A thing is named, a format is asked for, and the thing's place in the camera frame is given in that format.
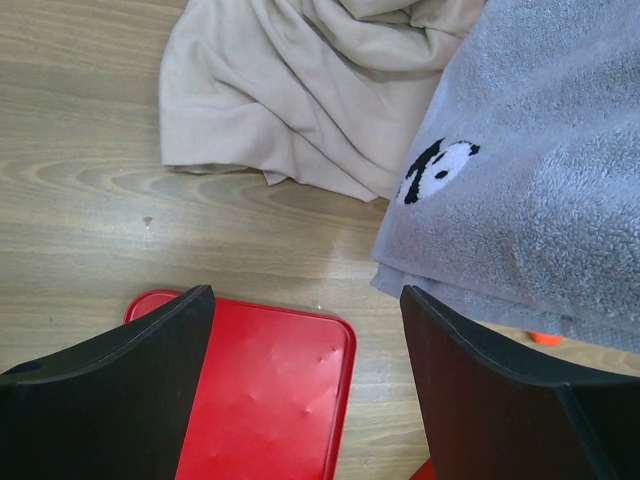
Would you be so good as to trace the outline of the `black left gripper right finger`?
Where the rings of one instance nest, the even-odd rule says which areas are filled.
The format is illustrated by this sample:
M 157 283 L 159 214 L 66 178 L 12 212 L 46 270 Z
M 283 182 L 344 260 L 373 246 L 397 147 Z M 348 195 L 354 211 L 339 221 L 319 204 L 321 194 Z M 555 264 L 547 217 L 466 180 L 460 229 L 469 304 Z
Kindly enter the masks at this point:
M 426 292 L 401 294 L 439 479 L 635 479 L 639 381 L 526 347 Z

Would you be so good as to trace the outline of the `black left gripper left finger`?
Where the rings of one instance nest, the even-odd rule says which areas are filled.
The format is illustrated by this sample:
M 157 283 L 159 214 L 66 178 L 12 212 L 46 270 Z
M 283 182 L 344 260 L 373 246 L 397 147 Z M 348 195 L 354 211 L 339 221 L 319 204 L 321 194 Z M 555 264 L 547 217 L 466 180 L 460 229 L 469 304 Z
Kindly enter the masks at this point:
M 4 479 L 172 479 L 215 312 L 194 287 L 1 375 Z

